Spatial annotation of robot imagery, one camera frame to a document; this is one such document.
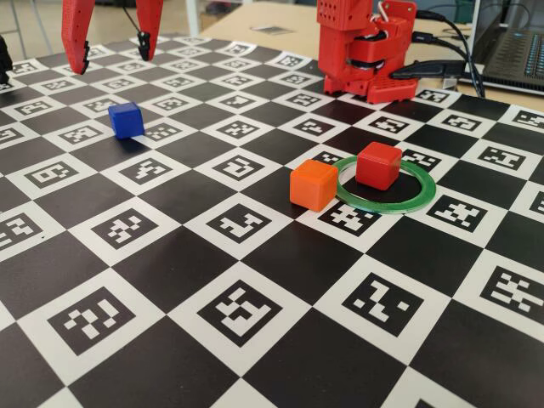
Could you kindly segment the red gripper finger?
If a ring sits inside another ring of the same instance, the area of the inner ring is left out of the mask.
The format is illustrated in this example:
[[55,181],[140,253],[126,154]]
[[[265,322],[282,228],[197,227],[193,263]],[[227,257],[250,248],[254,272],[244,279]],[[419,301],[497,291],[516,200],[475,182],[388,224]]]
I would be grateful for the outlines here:
[[153,59],[162,17],[162,0],[137,0],[139,53],[144,61]]
[[94,10],[93,0],[63,0],[61,39],[72,71],[83,75],[88,68],[87,34]]

